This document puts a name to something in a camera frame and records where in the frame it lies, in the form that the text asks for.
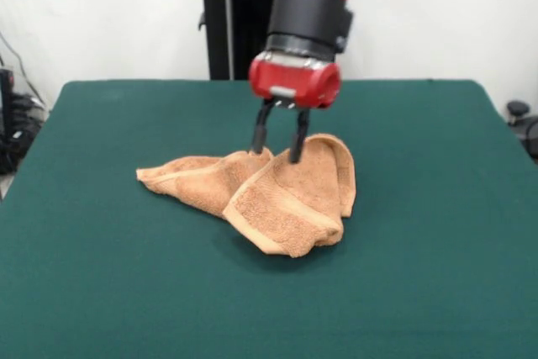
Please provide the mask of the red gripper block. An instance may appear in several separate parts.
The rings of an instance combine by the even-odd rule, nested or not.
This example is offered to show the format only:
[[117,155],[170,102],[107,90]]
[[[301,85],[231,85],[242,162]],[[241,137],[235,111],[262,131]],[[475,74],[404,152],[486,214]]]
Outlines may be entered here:
[[251,151],[261,154],[266,143],[266,122],[275,106],[274,98],[284,98],[302,109],[289,149],[289,162],[300,162],[309,129],[309,108],[328,108],[340,93],[340,68],[334,62],[281,52],[262,52],[252,62],[249,82],[253,93],[264,98],[256,116]]

